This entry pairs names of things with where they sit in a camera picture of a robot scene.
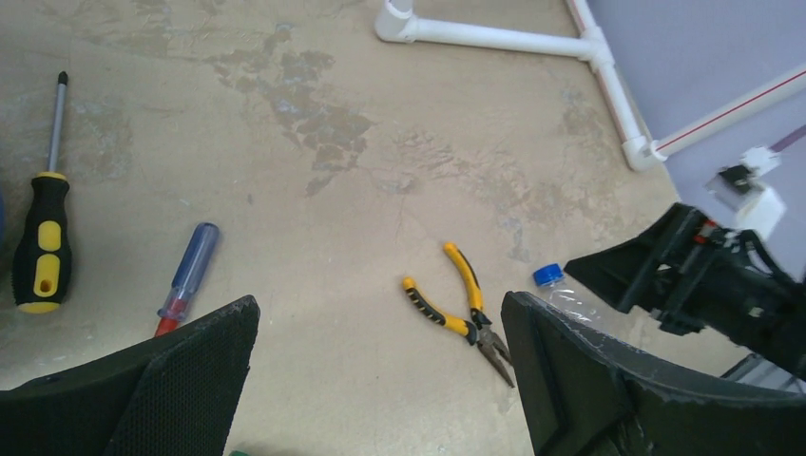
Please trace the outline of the small clear bottle blue cap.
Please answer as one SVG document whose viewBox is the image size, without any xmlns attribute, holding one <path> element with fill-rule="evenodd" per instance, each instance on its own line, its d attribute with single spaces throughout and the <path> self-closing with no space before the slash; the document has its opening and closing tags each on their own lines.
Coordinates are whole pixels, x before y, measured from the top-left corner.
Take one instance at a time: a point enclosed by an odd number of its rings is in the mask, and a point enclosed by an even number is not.
<svg viewBox="0 0 806 456">
<path fill-rule="evenodd" d="M 557 263 L 551 263 L 537 269 L 532 278 L 540 292 L 540 297 L 553 308 L 571 319 L 588 327 L 601 330 L 601 316 L 595 307 L 589 305 L 582 296 L 571 287 L 566 276 Z"/>
</svg>

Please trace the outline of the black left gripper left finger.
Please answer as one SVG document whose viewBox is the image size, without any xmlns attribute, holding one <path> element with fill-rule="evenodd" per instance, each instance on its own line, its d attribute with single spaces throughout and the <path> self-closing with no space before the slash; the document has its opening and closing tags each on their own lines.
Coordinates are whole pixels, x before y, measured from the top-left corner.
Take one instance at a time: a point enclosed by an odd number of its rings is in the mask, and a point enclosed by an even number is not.
<svg viewBox="0 0 806 456">
<path fill-rule="evenodd" d="M 176 331 L 2 391 L 2 454 L 222 455 L 259 319 L 245 295 Z"/>
</svg>

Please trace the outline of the blue plastic bin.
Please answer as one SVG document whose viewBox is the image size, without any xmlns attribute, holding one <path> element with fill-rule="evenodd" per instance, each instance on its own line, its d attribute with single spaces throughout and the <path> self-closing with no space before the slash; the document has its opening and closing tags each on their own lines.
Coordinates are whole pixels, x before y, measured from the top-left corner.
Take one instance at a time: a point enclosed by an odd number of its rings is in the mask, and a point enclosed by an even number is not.
<svg viewBox="0 0 806 456">
<path fill-rule="evenodd" d="M 2 243 L 3 243 L 4 238 L 5 238 L 6 228 L 7 228 L 6 204 L 5 204 L 5 197 L 4 197 L 2 188 L 1 188 L 1 192 L 0 192 L 0 243 L 1 243 L 1 246 L 2 246 Z"/>
</svg>

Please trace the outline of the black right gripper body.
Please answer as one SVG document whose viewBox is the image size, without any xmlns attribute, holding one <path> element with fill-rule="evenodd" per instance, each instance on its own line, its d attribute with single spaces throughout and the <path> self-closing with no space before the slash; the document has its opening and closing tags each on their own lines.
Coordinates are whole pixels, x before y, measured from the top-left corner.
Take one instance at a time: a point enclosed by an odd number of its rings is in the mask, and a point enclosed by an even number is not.
<svg viewBox="0 0 806 456">
<path fill-rule="evenodd" d="M 706 219 L 654 311 L 675 335 L 710 327 L 797 378 L 805 376 L 805 284 L 775 264 L 752 230 Z"/>
</svg>

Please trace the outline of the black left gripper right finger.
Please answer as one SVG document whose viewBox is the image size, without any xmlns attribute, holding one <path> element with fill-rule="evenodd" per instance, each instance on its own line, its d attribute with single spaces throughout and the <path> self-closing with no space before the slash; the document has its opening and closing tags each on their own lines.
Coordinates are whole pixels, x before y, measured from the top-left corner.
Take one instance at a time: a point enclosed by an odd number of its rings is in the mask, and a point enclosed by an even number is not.
<svg viewBox="0 0 806 456">
<path fill-rule="evenodd" d="M 538 455 L 801 455 L 805 399 L 667 362 L 527 292 L 502 302 Z"/>
</svg>

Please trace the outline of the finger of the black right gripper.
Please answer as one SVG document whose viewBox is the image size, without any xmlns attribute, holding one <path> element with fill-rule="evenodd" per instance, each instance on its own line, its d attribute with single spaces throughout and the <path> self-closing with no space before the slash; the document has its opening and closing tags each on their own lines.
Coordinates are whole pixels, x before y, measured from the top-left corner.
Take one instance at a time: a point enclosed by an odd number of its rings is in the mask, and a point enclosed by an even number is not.
<svg viewBox="0 0 806 456">
<path fill-rule="evenodd" d="M 704 274 L 703 244 L 695 240 L 704 224 L 700 210 L 675 203 L 635 237 L 574 258 L 564 272 L 618 312 L 675 312 Z"/>
</svg>

